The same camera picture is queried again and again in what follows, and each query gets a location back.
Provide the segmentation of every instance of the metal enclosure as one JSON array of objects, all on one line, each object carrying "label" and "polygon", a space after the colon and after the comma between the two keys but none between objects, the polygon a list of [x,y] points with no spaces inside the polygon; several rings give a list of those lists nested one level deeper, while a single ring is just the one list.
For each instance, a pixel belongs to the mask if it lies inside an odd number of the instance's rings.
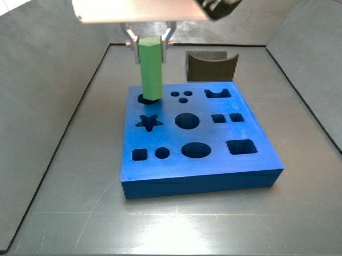
[{"label": "metal enclosure", "polygon": [[105,56],[101,26],[69,0],[34,0],[0,17],[0,252],[6,251]]}]

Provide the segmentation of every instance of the blue foam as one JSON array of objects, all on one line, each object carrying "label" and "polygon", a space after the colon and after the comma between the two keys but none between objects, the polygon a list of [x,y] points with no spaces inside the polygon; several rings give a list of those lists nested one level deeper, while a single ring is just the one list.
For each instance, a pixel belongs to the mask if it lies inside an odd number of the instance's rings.
[{"label": "blue foam", "polygon": [[272,187],[285,168],[233,82],[129,89],[122,163],[128,198]]}]

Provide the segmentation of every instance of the metal table surface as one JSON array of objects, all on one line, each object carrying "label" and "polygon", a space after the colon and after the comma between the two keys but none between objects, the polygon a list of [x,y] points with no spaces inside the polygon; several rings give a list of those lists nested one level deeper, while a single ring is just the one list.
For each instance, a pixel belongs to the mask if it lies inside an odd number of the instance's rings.
[{"label": "metal table surface", "polygon": [[342,253],[341,154],[266,49],[174,47],[165,83],[186,81],[188,50],[241,54],[236,82],[287,164],[274,187],[125,199],[125,102],[140,66],[113,46],[9,255]]}]

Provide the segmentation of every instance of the square hole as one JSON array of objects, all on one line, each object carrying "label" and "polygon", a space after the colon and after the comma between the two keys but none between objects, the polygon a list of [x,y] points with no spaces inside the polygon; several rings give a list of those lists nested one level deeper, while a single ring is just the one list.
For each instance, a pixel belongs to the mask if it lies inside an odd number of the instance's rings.
[{"label": "square hole", "polygon": [[229,140],[228,146],[233,155],[254,154],[258,152],[252,140]]},{"label": "square hole", "polygon": [[212,115],[214,123],[226,123],[226,117],[222,114]]},{"label": "square hole", "polygon": [[233,122],[244,122],[244,116],[240,113],[230,114],[230,119]]},{"label": "square hole", "polygon": [[133,151],[133,160],[134,161],[144,161],[148,159],[148,149],[140,148]]}]

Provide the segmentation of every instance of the small hole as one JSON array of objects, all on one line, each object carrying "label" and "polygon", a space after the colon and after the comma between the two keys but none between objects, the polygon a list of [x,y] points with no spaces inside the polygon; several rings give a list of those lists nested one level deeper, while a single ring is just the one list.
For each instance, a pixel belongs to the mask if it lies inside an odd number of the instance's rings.
[{"label": "small hole", "polygon": [[193,95],[193,92],[192,92],[192,91],[185,91],[185,95],[186,95],[186,96],[192,96],[192,95]]},{"label": "small hole", "polygon": [[145,104],[145,105],[152,105],[152,104],[154,104],[154,103],[158,102],[158,101],[160,101],[160,100],[148,100],[148,99],[145,99],[144,94],[141,94],[141,95],[138,96],[138,102],[142,103],[142,104]]},{"label": "small hole", "polygon": [[222,114],[212,115],[214,123],[226,123],[226,117]]},{"label": "small hole", "polygon": [[133,160],[134,161],[144,161],[148,159],[148,149],[140,148],[133,151]]},{"label": "small hole", "polygon": [[252,140],[229,140],[228,146],[233,155],[254,154],[258,152]]},{"label": "small hole", "polygon": [[208,98],[210,99],[232,97],[229,89],[224,89],[222,92],[213,92],[212,90],[205,90],[205,93]]},{"label": "small hole", "polygon": [[170,156],[170,150],[165,147],[162,148],[158,148],[156,150],[156,156],[160,158],[160,159],[166,159],[169,156]]},{"label": "small hole", "polygon": [[194,129],[200,125],[200,118],[192,113],[182,113],[176,118],[177,125],[186,130]]},{"label": "small hole", "polygon": [[180,102],[181,102],[181,103],[188,103],[189,100],[188,100],[186,98],[181,98],[181,99],[180,99]]},{"label": "small hole", "polygon": [[230,119],[233,122],[244,122],[244,116],[240,113],[230,114]]},{"label": "small hole", "polygon": [[192,142],[182,147],[182,154],[190,158],[204,158],[210,153],[210,146],[201,142]]}]

